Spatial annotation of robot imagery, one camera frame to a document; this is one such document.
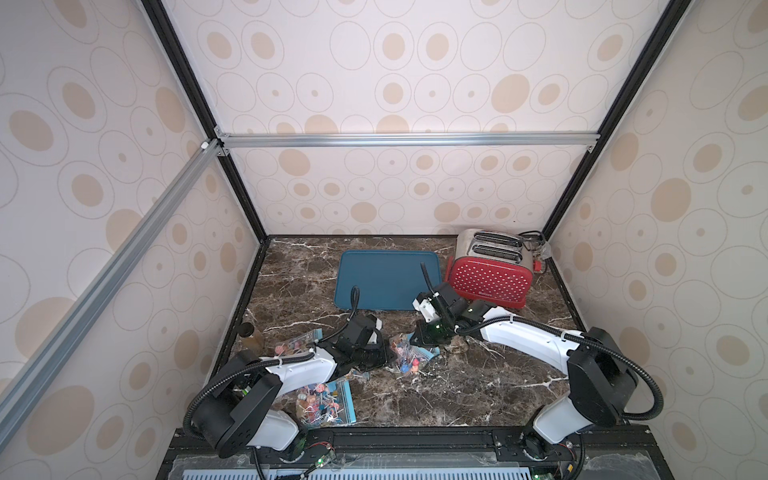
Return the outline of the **teal plastic tray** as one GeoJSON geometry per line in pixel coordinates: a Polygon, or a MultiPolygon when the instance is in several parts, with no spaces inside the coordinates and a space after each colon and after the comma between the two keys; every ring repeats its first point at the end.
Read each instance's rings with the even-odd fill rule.
{"type": "Polygon", "coordinates": [[[410,311],[412,302],[427,285],[420,265],[424,264],[430,281],[441,280],[439,257],[430,251],[348,250],[340,258],[334,305],[351,309],[351,289],[360,290],[358,307],[362,310],[410,311]]]}

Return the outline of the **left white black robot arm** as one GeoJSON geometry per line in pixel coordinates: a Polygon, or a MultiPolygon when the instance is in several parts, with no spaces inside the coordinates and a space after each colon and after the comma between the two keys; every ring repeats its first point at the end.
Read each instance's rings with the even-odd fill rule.
{"type": "Polygon", "coordinates": [[[182,420],[187,437],[204,440],[221,458],[247,447],[284,451],[299,436],[299,424],[276,411],[276,398],[311,384],[325,384],[350,371],[369,372],[394,358],[372,314],[356,313],[337,332],[306,353],[259,357],[241,351],[191,400],[182,420]]]}

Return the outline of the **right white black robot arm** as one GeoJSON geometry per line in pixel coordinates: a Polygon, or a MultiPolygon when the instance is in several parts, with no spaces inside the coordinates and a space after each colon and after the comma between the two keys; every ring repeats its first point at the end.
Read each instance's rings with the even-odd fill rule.
{"type": "Polygon", "coordinates": [[[413,307],[422,315],[410,338],[414,346],[440,347],[455,337],[472,337],[515,349],[566,375],[569,392],[536,410],[521,434],[522,447],[534,459],[588,427],[651,420],[663,410],[658,383],[605,330],[558,329],[482,299],[469,301],[446,282],[418,294],[413,307]]]}

